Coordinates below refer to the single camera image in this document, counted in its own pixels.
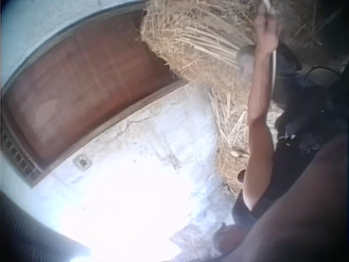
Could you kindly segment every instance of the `wall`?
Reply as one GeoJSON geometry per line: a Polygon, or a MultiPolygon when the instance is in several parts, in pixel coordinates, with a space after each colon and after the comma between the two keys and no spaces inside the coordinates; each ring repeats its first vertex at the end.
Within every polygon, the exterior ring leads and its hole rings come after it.
{"type": "Polygon", "coordinates": [[[72,23],[133,0],[10,0],[1,13],[1,86],[37,47],[72,23]]]}
{"type": "Polygon", "coordinates": [[[233,204],[215,172],[215,150],[208,90],[186,85],[102,133],[34,189],[2,159],[1,189],[45,225],[109,259],[206,255],[233,204]],[[73,163],[80,154],[93,163],[86,171],[73,163]]]}

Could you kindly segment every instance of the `black cable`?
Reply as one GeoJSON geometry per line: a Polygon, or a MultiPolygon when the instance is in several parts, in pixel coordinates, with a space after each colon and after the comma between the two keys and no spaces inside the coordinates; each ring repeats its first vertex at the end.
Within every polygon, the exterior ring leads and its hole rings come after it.
{"type": "Polygon", "coordinates": [[[310,73],[313,72],[313,71],[316,70],[316,69],[326,69],[326,70],[329,70],[329,71],[335,73],[335,74],[338,75],[339,77],[342,76],[342,74],[341,74],[340,72],[338,72],[338,71],[336,71],[336,70],[334,70],[334,69],[332,69],[332,68],[318,66],[318,67],[313,67],[313,68],[311,68],[311,69],[307,72],[307,74],[305,75],[304,78],[307,79],[308,76],[310,75],[310,73]]]}

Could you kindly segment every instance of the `black sleeve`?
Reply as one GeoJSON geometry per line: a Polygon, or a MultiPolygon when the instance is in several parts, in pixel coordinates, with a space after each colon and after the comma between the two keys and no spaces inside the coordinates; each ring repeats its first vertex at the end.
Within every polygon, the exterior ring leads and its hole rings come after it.
{"type": "Polygon", "coordinates": [[[237,225],[251,227],[263,216],[273,203],[274,201],[269,200],[263,195],[252,211],[250,211],[245,204],[241,191],[232,210],[233,219],[237,225]]]}

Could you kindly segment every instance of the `wooden frame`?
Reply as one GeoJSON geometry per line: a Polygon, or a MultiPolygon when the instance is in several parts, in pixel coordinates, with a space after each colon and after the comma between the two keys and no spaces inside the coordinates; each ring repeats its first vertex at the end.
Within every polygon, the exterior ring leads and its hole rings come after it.
{"type": "MultiPolygon", "coordinates": [[[[112,8],[109,10],[104,10],[102,12],[98,12],[96,14],[91,15],[85,19],[78,21],[73,24],[69,28],[66,28],[63,31],[60,31],[49,40],[47,40],[41,47],[37,48],[32,55],[30,55],[22,65],[16,70],[11,78],[6,82],[2,89],[2,97],[6,94],[9,86],[13,83],[17,76],[19,76],[26,68],[28,68],[31,64],[33,64],[39,57],[41,57],[44,53],[48,52],[51,48],[53,48],[56,44],[60,43],[66,37],[72,35],[75,30],[81,25],[87,25],[92,22],[102,21],[108,18],[111,18],[116,15],[121,15],[125,13],[129,13],[132,11],[141,10],[145,7],[144,3],[133,3],[123,5],[121,7],[112,8]]],[[[32,150],[31,146],[26,143],[26,139],[23,138],[23,134],[20,130],[16,129],[16,124],[13,123],[11,117],[9,117],[6,113],[6,110],[2,110],[2,140],[3,134],[6,133],[6,137],[11,137],[11,143],[17,149],[17,154],[20,154],[23,159],[25,159],[28,166],[33,169],[31,174],[34,174],[32,179],[29,180],[23,174],[24,170],[19,166],[19,163],[12,159],[11,151],[8,150],[5,146],[3,147],[5,153],[12,160],[13,164],[21,171],[22,178],[31,186],[36,186],[45,176],[47,176],[50,172],[52,172],[55,168],[57,168],[61,163],[63,163],[67,158],[69,158],[73,153],[79,150],[82,146],[89,143],[92,139],[103,133],[105,130],[114,126],[116,123],[121,120],[127,118],[134,112],[140,110],[144,106],[150,104],[151,102],[165,96],[166,94],[176,90],[177,88],[186,84],[184,80],[177,80],[176,82],[161,88],[160,90],[154,92],[150,96],[147,96],[137,103],[129,106],[122,112],[116,114],[111,119],[101,124],[97,128],[91,130],[88,134],[86,134],[83,138],[79,139],[76,143],[70,146],[67,150],[65,150],[56,160],[48,165],[40,164],[39,158],[36,157],[36,153],[32,150]]]]}

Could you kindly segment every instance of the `dry grass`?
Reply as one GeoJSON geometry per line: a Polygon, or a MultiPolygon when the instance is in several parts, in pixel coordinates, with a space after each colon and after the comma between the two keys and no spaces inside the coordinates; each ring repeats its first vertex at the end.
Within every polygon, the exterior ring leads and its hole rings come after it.
{"type": "MultiPolygon", "coordinates": [[[[310,45],[317,28],[316,0],[272,1],[281,14],[281,39],[291,49],[310,45]]],[[[217,125],[217,168],[237,194],[236,175],[248,161],[246,106],[250,83],[238,72],[236,54],[254,43],[254,0],[150,0],[141,35],[180,77],[212,87],[217,125]]],[[[273,126],[280,111],[271,111],[273,126]]]]}

